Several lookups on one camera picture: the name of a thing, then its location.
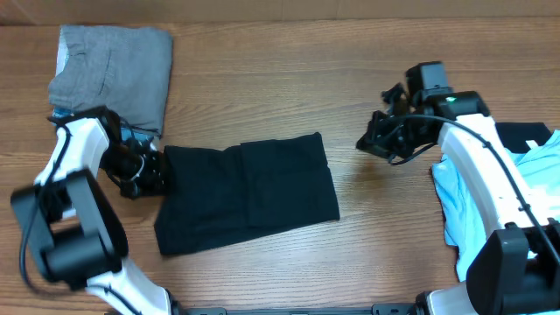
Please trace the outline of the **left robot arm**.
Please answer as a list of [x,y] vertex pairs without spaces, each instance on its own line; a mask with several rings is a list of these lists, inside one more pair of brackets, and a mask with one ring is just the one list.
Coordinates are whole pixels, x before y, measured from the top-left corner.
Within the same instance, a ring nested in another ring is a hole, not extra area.
[[105,106],[49,120],[57,135],[52,156],[32,185],[10,196],[22,229],[18,267],[25,285],[44,297],[63,294],[32,283],[32,256],[46,281],[95,295],[120,314],[180,314],[172,294],[129,257],[123,225],[97,182],[105,171],[125,198],[164,195],[163,154],[149,140],[123,140],[130,124]]

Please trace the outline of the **black t-shirt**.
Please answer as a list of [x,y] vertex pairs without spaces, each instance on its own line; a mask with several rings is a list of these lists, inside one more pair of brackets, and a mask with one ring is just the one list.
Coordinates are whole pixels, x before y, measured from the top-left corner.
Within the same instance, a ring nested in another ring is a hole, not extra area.
[[163,256],[194,254],[340,218],[322,136],[225,150],[166,146],[169,193],[154,223]]

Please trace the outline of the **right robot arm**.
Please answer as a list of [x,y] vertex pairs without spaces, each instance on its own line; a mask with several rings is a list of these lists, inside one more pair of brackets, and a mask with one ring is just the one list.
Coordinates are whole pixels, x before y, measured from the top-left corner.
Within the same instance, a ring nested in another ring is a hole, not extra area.
[[490,110],[475,91],[456,92],[440,61],[407,70],[384,91],[360,151],[391,165],[438,145],[465,180],[486,243],[465,281],[419,294],[413,303],[375,304],[374,314],[537,314],[559,308],[559,223],[506,153]]

